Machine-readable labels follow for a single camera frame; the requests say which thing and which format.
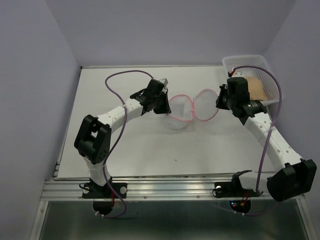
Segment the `white mesh laundry bag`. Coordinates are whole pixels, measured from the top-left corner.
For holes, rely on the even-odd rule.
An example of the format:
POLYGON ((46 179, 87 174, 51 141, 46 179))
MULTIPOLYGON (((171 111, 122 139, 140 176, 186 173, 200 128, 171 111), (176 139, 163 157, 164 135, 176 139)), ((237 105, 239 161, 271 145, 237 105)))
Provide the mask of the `white mesh laundry bag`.
POLYGON ((181 130, 195 119, 210 121, 219 111, 217 99, 218 95, 212 89, 204 89, 194 98, 186 94, 175 95, 168 101, 171 113, 165 116, 165 122, 170 129, 181 130))

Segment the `beige bra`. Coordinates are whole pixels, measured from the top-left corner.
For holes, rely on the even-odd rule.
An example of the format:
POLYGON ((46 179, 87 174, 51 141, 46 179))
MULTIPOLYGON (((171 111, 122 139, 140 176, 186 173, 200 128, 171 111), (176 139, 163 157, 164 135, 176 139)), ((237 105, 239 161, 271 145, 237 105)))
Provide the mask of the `beige bra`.
POLYGON ((249 97, 251 100, 268 100, 268 97, 264 91, 264 85, 260 79, 253 76, 248 76, 245 79, 247 80, 249 97))

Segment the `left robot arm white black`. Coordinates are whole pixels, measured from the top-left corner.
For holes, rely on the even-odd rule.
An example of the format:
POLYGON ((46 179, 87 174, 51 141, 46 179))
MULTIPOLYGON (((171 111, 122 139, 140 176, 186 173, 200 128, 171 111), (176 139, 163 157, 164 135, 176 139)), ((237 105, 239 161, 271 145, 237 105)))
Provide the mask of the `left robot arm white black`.
POLYGON ((85 160, 90 173, 89 183, 81 188, 84 194, 106 197, 111 193, 111 179, 106 160, 111 154, 111 136, 124 132, 126 123, 150 111, 157 115, 170 114, 168 80, 151 79, 148 86, 132 94, 121 106, 99 116, 87 115, 81 123, 74 147, 85 160))

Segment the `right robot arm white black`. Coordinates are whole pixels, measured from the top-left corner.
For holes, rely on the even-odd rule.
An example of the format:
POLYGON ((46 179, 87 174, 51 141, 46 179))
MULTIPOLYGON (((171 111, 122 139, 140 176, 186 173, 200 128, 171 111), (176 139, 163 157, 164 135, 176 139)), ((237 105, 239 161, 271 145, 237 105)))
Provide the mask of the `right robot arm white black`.
POLYGON ((251 100, 248 81, 243 77, 231 77, 220 86, 216 101, 218 109, 232 114, 254 135, 263 147, 262 156, 268 156, 275 174, 261 170, 239 171, 230 182, 221 183, 216 197, 241 196, 250 190, 257 195, 269 193, 277 202, 308 193, 316 175, 313 160, 305 160, 294 151, 275 128, 267 108, 259 100, 251 100))

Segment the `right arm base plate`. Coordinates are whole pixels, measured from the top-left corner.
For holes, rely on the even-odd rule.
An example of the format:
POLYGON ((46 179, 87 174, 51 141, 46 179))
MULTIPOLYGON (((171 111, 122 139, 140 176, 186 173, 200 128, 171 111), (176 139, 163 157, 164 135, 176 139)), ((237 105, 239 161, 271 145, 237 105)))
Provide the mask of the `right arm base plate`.
POLYGON ((231 181, 221 181, 214 183, 212 195, 215 198, 240 198, 240 197, 259 197, 261 194, 254 192, 252 189, 245 189, 240 182, 240 176, 251 173, 251 170, 236 172, 232 175, 231 181))

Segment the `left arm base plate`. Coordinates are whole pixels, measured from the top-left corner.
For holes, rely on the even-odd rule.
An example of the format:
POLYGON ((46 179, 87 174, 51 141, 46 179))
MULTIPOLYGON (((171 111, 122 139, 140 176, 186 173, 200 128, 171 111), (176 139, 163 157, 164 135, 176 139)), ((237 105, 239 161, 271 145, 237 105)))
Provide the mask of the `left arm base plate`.
MULTIPOLYGON (((125 199, 127 197, 127 186, 128 184, 125 182, 112 182, 111 186, 117 192, 117 194, 125 199)), ((118 197, 112 193, 110 187, 105 184, 104 186, 99 186, 96 183, 84 182, 79 184, 80 189, 82 189, 82 198, 83 199, 111 199, 118 197)))

